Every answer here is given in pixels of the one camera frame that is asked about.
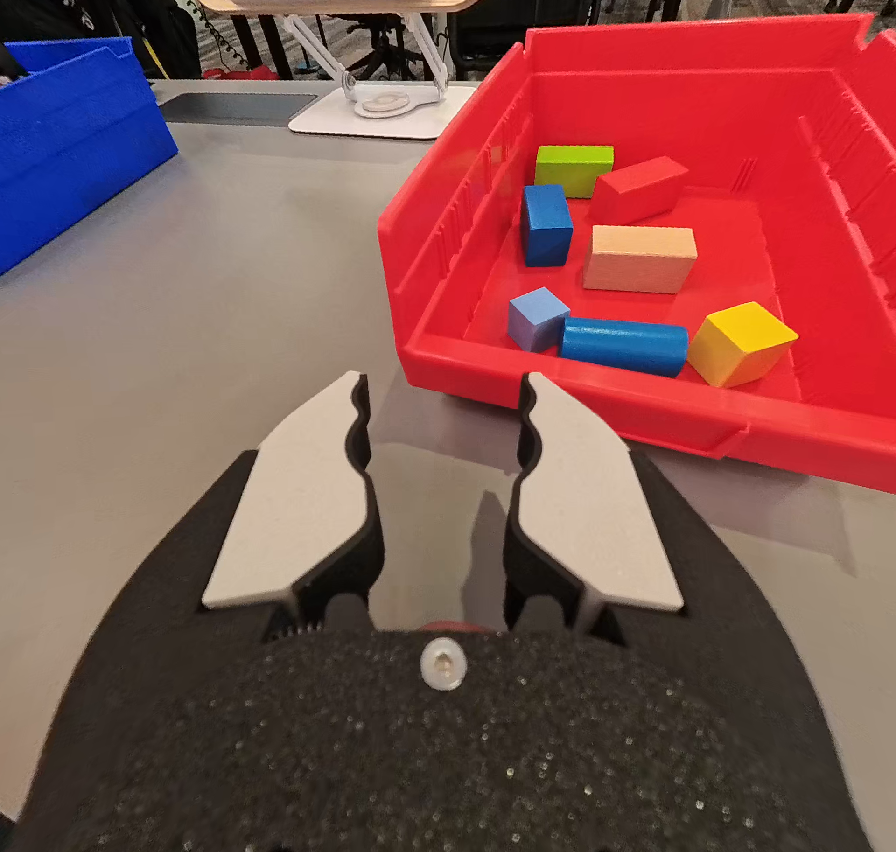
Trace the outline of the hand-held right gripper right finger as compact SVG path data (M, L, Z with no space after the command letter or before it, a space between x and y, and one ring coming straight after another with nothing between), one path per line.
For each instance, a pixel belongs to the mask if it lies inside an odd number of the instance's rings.
M685 604L627 444L542 373L521 379L521 468L504 569L523 600L564 615L606 605L680 612Z

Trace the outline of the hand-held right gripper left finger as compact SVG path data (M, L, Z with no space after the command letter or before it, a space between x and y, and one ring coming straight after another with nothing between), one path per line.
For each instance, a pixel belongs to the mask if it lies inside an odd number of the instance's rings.
M261 603L324 612L368 600L385 564L367 377L348 371L286 416L257 449L203 593L209 610Z

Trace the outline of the blue wooden cylinder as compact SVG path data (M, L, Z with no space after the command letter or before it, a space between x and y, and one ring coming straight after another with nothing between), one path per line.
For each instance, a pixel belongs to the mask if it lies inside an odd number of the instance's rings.
M562 358L653 376L676 378L689 350L685 327L643 321L566 318Z

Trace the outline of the light blue wooden cube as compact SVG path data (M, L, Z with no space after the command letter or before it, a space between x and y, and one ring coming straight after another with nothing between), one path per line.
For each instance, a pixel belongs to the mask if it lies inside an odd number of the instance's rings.
M508 304L507 334L526 352L543 352L560 344L571 309L545 286Z

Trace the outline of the yellow wooden cube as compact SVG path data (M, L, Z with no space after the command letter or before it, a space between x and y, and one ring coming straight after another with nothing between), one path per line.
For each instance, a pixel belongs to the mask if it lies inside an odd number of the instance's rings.
M690 341L686 363L709 386L732 388L761 380L799 335L751 301L708 314Z

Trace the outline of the natural wooden block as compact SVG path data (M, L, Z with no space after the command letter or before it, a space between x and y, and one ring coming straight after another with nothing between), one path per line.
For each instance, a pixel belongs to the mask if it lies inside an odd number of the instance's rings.
M690 228L594 225L585 256L585 289L676 295L698 259Z

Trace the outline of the red wooden block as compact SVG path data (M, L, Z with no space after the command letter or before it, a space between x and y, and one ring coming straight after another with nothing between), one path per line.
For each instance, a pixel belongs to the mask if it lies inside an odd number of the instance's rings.
M591 224L625 226L665 214L678 205L691 171L659 156L596 178L588 206Z

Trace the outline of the long green wooden block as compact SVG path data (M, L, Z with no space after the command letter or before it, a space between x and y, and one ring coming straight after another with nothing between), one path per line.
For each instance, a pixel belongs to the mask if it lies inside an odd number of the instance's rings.
M610 173L612 145L543 144L536 157L534 185L562 186L567 199L591 199L597 178Z

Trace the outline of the blue plastic bin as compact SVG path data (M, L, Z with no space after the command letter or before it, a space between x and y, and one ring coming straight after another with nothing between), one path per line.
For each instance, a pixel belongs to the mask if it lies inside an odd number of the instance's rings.
M178 153L130 38L10 41L1 274Z

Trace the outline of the red plastic bin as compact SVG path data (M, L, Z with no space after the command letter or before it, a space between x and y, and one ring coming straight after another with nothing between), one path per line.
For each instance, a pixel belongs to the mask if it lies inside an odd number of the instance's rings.
M532 29L487 74L378 223L409 384L515 408L544 373L624 438L894 493L894 32L860 14ZM524 267L524 186L544 144L609 144L689 170L657 224L693 228L682 290L586 290L588 203L567 264ZM767 376L714 389L528 354L509 301L545 286L573 316L685 326L748 301L798 340Z

